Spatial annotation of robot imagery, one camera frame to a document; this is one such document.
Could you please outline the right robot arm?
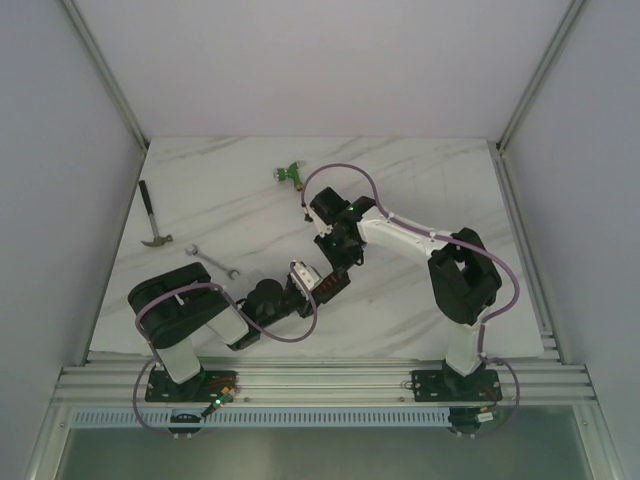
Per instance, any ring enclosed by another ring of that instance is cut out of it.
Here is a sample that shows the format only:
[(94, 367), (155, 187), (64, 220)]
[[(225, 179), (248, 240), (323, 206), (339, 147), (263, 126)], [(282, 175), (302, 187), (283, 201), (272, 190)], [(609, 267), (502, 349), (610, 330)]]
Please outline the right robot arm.
[(475, 391), (480, 315), (495, 303), (502, 286), (492, 260), (481, 254), (484, 245), (477, 233), (464, 228), (438, 240), (434, 231), (385, 214), (370, 197), (350, 203), (330, 187), (302, 209), (317, 230), (314, 242), (336, 272), (362, 265), (370, 245), (428, 269), (435, 303), (450, 320), (444, 390), (456, 399)]

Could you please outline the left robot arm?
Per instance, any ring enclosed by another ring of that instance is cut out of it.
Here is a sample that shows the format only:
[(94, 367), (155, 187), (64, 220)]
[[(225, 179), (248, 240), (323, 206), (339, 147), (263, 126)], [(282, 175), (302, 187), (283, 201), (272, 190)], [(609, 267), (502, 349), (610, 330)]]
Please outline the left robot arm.
[(140, 283), (127, 300), (136, 314), (136, 329), (169, 375), (169, 391), (182, 402), (192, 402), (202, 395), (205, 386), (203, 369), (190, 340), (194, 332), (206, 326), (235, 350), (262, 335), (282, 343), (300, 342), (310, 334), (284, 338), (266, 327), (294, 312), (316, 315), (318, 301), (312, 291), (320, 283), (314, 268), (293, 262), (284, 285), (262, 280), (239, 303), (211, 281), (201, 263), (195, 262)]

